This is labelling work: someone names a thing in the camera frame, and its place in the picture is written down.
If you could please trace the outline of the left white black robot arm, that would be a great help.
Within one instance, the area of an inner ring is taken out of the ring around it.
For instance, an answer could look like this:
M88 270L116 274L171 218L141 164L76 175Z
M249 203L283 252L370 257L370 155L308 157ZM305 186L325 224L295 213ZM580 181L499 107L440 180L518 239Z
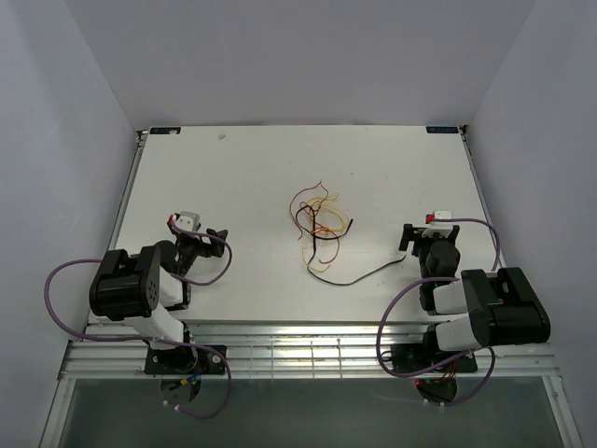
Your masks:
M162 240L131 255L124 249L105 253L90 286L92 312L133 327L158 351L188 347L186 324L171 315L190 305L194 281L186 274L197 258L224 255L229 232L205 234L173 228L175 239Z

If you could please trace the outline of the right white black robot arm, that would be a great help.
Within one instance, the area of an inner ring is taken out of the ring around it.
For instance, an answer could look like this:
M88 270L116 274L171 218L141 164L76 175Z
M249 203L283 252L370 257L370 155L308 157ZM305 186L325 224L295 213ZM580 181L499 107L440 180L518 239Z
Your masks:
M429 354L456 353L501 345L541 344L550 337L547 312L518 267L486 273L459 271L456 247L460 227L450 223L403 226L401 251L412 248L422 282L419 300L429 315L454 315L428 327L423 347Z

